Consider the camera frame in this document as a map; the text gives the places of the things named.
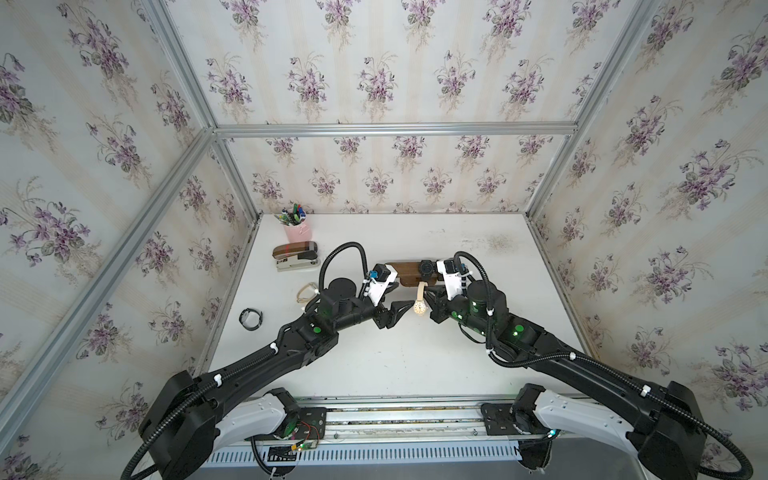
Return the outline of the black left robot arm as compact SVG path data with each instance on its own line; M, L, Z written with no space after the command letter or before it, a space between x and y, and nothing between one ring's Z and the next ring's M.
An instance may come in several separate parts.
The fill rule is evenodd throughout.
M209 373L180 371L163 385L138 427L142 440L121 476L186 479L198 470L224 435L227 414L258 390L327 354L341 330L373 321L390 329L411 307L383 302L398 286L391 264L365 267L363 281L318 279L318 293L302 314L279 328L276 338L255 352Z

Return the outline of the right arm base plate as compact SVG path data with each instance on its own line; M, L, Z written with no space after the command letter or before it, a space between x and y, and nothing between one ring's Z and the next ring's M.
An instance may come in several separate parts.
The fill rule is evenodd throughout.
M483 403L480 412L488 436L532 435L554 439L560 429L545 427L532 412L517 409L513 403Z

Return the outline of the thin black band watch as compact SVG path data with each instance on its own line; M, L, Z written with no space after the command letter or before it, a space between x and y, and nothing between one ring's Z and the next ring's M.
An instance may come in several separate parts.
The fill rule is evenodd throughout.
M238 321L246 331L253 332L262 326L263 313L255 308L245 308L240 312Z

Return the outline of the beige strap watch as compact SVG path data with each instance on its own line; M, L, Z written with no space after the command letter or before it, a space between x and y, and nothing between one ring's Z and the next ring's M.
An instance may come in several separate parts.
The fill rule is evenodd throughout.
M425 300L425 288L428 286L428 283L425 281L420 281L417 286L417 295L416 300L413 304L413 312L416 315L424 316L428 311L428 304Z

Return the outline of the brown wooden watch stand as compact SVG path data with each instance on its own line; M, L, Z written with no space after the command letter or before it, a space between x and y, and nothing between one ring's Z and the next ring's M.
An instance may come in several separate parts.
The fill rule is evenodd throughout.
M407 288L416 288L420 281L424 281L418 272L418 265L419 261L401 261L401 262L388 262L388 264L392 265L394 269L398 273L398 280L397 282L402 287ZM442 277L437 272L437 266L436 266L436 272L435 275L430 278L428 281L425 281L428 283L428 286L434 286L437 284L438 281L442 281Z

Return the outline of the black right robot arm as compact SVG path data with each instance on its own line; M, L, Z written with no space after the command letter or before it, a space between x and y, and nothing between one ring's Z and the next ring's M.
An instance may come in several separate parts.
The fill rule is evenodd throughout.
M483 345L496 365L531 368L597 401L628 430L620 444L659 479L749 479L748 457L701 417L695 395L670 382L633 377L581 353L544 327L513 314L506 296L480 262L458 251L446 260L422 260L417 277L436 323L451 319Z

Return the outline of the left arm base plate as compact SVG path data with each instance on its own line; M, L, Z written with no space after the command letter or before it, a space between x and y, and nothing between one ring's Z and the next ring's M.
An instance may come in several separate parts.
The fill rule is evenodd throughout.
M274 409L259 411L250 418L245 440L317 443L325 437L326 414L327 410L320 407L300 408L289 413Z

